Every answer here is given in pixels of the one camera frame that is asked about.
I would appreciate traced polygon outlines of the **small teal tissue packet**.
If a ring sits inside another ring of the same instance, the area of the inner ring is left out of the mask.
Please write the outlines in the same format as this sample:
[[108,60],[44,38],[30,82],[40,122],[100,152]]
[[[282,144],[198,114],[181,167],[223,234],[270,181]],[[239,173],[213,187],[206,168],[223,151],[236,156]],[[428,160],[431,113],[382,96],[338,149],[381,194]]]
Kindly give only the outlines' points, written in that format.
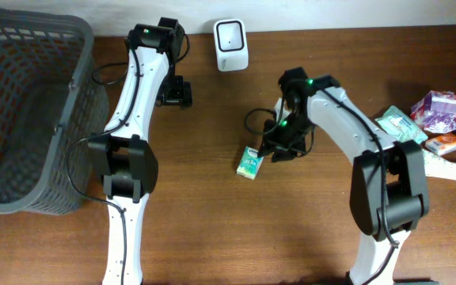
[[236,169],[236,174],[254,180],[263,160],[263,157],[258,156],[258,150],[247,146]]

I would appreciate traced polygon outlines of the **white green cosmetic tube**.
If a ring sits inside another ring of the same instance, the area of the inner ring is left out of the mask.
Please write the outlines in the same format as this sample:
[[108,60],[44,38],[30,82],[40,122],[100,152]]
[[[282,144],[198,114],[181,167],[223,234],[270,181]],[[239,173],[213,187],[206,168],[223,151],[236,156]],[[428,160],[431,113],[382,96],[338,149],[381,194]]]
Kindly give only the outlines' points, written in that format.
[[456,181],[456,162],[450,162],[428,150],[422,150],[427,177]]

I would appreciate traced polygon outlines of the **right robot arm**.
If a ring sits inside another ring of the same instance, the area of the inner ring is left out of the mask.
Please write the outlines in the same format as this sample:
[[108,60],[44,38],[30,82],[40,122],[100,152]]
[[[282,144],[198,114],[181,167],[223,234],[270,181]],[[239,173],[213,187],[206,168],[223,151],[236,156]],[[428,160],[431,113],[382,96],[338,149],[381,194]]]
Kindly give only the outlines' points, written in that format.
[[349,207],[361,236],[347,282],[393,284],[401,247],[430,210],[421,146],[376,126],[331,75],[310,78],[296,67],[278,85],[282,97],[264,124],[259,156],[272,162],[303,157],[306,135],[322,129],[352,166]]

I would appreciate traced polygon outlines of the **orange small box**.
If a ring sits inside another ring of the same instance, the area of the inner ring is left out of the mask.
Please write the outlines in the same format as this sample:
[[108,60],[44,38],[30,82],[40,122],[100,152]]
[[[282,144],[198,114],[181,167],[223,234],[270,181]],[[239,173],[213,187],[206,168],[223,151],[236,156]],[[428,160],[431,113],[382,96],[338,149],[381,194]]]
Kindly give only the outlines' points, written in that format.
[[456,151],[456,135],[447,133],[425,142],[425,147],[439,156]]

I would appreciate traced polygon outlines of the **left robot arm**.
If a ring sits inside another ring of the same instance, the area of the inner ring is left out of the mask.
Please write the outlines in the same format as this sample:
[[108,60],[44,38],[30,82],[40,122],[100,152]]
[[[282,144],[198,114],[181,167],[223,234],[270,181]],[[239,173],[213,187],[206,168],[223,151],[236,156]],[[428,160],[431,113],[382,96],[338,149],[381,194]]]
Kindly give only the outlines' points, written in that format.
[[137,24],[127,35],[127,75],[112,117],[87,141],[108,207],[108,261],[104,284],[143,283],[143,217],[158,181],[158,160],[149,143],[156,106],[192,106],[190,82],[176,74],[189,39],[177,19]]

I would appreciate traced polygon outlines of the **teal wet wipes pack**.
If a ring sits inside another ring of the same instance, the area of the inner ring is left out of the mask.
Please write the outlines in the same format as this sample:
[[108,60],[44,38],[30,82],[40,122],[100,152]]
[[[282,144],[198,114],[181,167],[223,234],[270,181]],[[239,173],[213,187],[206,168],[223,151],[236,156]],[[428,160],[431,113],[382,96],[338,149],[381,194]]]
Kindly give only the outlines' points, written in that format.
[[390,106],[383,115],[376,118],[375,121],[386,133],[392,135],[401,143],[412,140],[421,144],[428,139],[428,136],[420,127],[394,105]]

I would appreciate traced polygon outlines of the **purple white sanitary pad pack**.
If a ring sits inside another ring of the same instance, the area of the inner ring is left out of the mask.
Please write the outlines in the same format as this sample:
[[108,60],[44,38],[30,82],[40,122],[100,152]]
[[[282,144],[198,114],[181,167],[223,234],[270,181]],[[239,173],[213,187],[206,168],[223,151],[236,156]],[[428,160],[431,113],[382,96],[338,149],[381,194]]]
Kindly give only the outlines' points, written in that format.
[[420,128],[431,133],[456,131],[456,94],[431,90],[411,107],[410,117]]

